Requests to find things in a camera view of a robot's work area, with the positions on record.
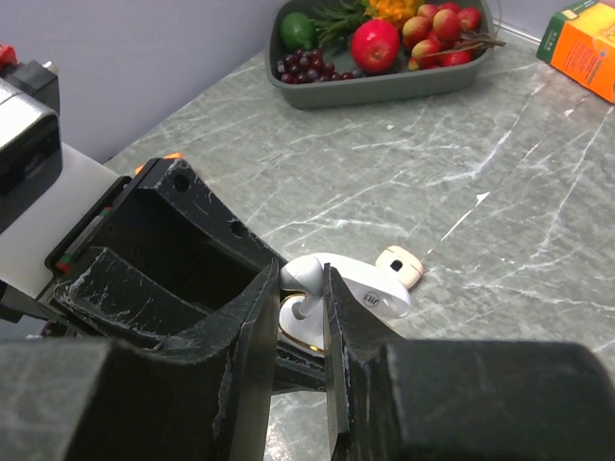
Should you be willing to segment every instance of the gray wall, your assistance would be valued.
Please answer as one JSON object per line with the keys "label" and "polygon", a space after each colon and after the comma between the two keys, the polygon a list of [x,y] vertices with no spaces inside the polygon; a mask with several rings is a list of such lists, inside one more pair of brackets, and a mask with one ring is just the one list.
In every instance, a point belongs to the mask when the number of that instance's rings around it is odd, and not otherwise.
{"label": "gray wall", "polygon": [[[282,2],[20,0],[0,40],[57,63],[64,141],[106,160],[260,50]],[[571,2],[502,0],[504,20],[540,36]]]}

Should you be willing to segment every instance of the gray marble surface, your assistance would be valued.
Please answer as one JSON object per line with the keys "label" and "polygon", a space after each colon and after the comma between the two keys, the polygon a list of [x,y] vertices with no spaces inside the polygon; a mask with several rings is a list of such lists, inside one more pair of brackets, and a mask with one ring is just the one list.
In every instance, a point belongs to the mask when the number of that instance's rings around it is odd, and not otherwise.
{"label": "gray marble surface", "polygon": [[[578,341],[615,376],[614,122],[516,40],[463,91],[345,109],[289,107],[256,56],[109,166],[183,152],[287,258],[411,250],[406,337]],[[324,395],[274,398],[269,429],[268,460],[328,458]]]}

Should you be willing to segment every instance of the circular logo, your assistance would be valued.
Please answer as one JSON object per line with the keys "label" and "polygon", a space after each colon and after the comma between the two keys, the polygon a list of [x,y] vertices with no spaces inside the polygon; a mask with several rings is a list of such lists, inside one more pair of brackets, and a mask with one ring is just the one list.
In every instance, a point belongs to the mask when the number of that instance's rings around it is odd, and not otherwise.
{"label": "circular logo", "polygon": [[374,291],[369,291],[363,296],[365,307],[376,307],[381,302],[381,295]]}

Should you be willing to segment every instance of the bunch of grapes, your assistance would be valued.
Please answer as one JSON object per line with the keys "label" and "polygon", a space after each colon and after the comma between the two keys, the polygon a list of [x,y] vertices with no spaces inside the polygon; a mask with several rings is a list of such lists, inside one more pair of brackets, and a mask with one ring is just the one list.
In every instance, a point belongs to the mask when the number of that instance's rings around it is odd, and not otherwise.
{"label": "bunch of grapes", "polygon": [[335,72],[335,64],[324,62],[323,51],[298,50],[276,64],[278,78],[285,84],[301,85],[318,82],[336,82],[339,80],[358,79],[363,76],[360,70]]}

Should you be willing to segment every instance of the beige cap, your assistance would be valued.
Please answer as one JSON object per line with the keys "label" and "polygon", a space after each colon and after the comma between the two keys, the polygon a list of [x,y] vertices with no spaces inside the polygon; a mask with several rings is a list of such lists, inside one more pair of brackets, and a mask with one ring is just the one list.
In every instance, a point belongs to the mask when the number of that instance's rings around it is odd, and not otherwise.
{"label": "beige cap", "polygon": [[391,246],[384,250],[376,267],[399,280],[408,290],[423,276],[423,263],[418,257],[402,247]]}

